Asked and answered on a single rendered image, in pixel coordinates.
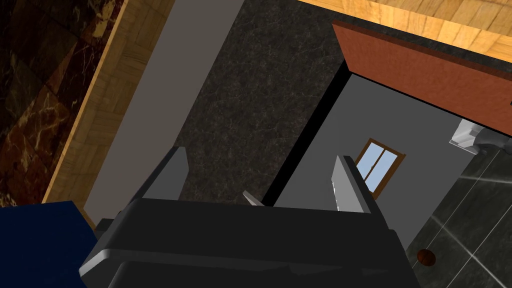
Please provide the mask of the dark blue block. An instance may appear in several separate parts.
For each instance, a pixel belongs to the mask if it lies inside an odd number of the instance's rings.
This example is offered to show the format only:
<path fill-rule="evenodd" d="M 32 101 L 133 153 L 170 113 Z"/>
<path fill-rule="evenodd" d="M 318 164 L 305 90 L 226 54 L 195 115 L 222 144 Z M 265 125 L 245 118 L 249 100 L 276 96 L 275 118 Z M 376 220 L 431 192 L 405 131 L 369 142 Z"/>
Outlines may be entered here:
<path fill-rule="evenodd" d="M 79 268 L 97 244 L 71 201 L 0 208 L 0 288 L 87 288 Z"/>

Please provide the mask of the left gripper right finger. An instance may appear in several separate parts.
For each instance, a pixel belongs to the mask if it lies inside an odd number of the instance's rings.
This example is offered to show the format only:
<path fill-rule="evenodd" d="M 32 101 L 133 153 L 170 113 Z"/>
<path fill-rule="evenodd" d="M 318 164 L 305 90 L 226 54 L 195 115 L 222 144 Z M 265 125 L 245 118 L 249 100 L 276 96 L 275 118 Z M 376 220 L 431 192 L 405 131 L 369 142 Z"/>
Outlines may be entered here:
<path fill-rule="evenodd" d="M 338 211 L 367 214 L 380 212 L 351 157 L 345 155 L 335 159 L 331 182 Z"/>

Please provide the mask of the small brown ball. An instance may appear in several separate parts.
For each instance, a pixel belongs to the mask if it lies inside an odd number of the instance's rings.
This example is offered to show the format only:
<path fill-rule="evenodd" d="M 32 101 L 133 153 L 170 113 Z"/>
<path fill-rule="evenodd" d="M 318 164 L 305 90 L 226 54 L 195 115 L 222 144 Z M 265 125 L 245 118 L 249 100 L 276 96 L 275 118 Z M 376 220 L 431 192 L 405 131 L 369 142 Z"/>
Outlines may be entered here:
<path fill-rule="evenodd" d="M 435 254 L 429 249 L 420 249 L 416 256 L 418 263 L 422 264 L 423 266 L 431 267 L 436 263 Z"/>

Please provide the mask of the brown framed window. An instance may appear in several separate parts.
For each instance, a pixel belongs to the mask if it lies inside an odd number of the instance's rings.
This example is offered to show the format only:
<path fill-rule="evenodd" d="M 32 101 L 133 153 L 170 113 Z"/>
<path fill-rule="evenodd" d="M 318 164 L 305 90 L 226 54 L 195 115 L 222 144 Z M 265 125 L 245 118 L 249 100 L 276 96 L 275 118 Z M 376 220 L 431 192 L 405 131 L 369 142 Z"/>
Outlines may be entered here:
<path fill-rule="evenodd" d="M 406 154 L 369 138 L 355 164 L 373 199 L 377 199 Z"/>

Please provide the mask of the red-brown door leaf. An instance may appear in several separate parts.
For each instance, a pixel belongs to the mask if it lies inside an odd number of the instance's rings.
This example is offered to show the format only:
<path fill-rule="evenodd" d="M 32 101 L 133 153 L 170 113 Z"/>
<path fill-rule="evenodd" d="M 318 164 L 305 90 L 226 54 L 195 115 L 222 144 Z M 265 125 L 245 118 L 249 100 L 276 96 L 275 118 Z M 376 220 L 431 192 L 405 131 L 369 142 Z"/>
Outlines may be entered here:
<path fill-rule="evenodd" d="M 512 137 L 512 75 L 335 20 L 351 73 Z"/>

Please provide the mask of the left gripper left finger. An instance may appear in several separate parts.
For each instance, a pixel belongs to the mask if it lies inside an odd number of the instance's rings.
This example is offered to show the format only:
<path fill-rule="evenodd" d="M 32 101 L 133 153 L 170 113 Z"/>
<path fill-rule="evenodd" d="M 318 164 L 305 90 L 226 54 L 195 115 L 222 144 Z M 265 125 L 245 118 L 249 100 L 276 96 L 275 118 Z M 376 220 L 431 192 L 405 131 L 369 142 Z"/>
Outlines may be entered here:
<path fill-rule="evenodd" d="M 135 193 L 135 199 L 178 200 L 189 173 L 186 149 L 172 147 Z"/>

